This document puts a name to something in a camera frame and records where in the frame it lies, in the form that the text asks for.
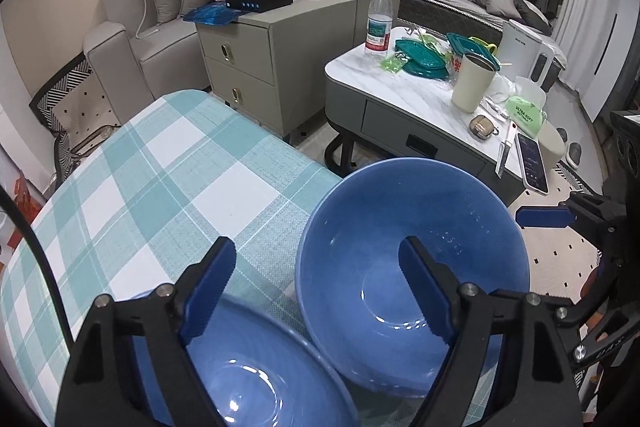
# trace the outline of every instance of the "plaid tablecloth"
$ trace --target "plaid tablecloth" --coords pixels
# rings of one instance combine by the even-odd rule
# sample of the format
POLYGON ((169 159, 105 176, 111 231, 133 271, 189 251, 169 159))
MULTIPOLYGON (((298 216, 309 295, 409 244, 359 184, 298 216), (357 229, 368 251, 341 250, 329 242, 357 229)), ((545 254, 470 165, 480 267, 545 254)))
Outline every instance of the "plaid tablecloth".
MULTIPOLYGON (((117 131, 55 193, 33 228, 74 334, 95 296, 127 299, 175 282, 226 235, 238 261, 225 291, 306 335, 293 286, 296 250, 311 211, 338 181, 231 108, 188 90, 158 100, 117 131)), ((68 352, 24 242, 2 278, 0 313, 18 372, 52 425, 68 352)), ((365 426, 406 426, 419 406, 349 387, 365 426)), ((479 389, 478 403, 487 389, 479 389)), ((470 420, 478 419, 475 410, 470 420)))

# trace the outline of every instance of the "white marble tabletop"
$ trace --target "white marble tabletop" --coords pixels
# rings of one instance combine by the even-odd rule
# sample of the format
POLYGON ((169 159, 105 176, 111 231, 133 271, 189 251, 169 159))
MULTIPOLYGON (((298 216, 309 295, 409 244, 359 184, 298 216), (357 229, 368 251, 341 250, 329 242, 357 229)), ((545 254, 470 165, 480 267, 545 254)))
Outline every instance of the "white marble tabletop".
MULTIPOLYGON (((394 49, 397 39, 407 36, 403 27, 394 28, 391 31, 390 49, 394 49)), ((453 87, 449 82, 420 78, 404 71, 396 74, 384 71, 375 60, 365 55, 364 44, 329 62, 324 72, 334 82, 357 90, 422 123, 435 127, 446 136, 497 162, 500 142, 506 135, 506 124, 498 121, 481 107, 475 114, 465 114, 457 110, 451 104, 453 87), (486 141, 473 136, 469 131, 469 122, 478 114, 489 117, 500 130, 500 134, 486 141)), ((522 177, 515 146, 511 147, 506 169, 516 177, 522 177)))

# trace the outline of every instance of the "bottle label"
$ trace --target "bottle label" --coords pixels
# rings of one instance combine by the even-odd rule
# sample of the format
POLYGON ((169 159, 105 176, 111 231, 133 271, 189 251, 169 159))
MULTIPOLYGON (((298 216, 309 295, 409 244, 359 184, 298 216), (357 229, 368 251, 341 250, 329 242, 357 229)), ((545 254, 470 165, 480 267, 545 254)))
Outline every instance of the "bottle label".
POLYGON ((376 21, 369 19, 367 22, 367 49, 386 52, 389 48, 391 36, 391 21, 376 21))

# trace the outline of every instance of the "red bag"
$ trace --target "red bag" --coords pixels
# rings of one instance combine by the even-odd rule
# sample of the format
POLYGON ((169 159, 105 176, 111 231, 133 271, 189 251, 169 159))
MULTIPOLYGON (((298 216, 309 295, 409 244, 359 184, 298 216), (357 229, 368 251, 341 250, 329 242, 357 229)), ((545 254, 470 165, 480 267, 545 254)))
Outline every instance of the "red bag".
MULTIPOLYGON (((24 174, 22 174, 22 172, 20 172, 20 177, 15 181, 14 194, 14 202, 20 209, 22 215, 26 218, 27 223, 33 223, 33 220, 36 218, 39 211, 42 210, 42 205, 31 198, 29 185, 27 184, 27 178, 24 177, 24 174)), ((22 234, 18 231, 18 229, 15 229, 11 238, 9 238, 9 241, 7 242, 7 246, 15 250, 20 244, 21 240, 22 234)))

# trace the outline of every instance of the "cup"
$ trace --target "cup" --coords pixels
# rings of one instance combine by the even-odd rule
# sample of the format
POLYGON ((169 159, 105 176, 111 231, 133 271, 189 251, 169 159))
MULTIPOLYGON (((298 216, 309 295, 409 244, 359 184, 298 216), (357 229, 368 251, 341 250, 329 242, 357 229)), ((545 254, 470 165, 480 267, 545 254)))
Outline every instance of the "cup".
POLYGON ((465 54, 456 87, 453 88, 451 103, 462 112, 475 112, 495 73, 494 63, 487 58, 475 53, 465 54))
POLYGON ((496 46, 495 44, 488 44, 487 42, 484 42, 482 39, 479 39, 478 37, 469 37, 469 40, 472 40, 476 44, 480 44, 481 46, 484 46, 489 50, 489 53, 491 53, 492 55, 495 55, 495 52, 498 51, 498 46, 496 46))

